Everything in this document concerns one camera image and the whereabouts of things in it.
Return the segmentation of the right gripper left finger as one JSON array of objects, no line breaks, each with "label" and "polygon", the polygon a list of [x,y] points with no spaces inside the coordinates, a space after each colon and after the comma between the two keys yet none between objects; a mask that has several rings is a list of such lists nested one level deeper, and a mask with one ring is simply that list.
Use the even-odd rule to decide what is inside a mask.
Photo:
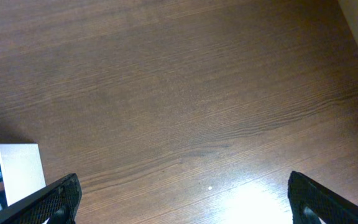
[{"label": "right gripper left finger", "polygon": [[78,176],[68,174],[0,211],[0,224],[75,224],[82,197]]}]

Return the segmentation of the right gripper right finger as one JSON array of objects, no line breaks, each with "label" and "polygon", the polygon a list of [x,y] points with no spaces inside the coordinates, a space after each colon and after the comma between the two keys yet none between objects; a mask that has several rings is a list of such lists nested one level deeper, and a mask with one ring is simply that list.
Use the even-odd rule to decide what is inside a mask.
[{"label": "right gripper right finger", "polygon": [[358,223],[358,206],[315,180],[293,171],[288,180],[293,223]]}]

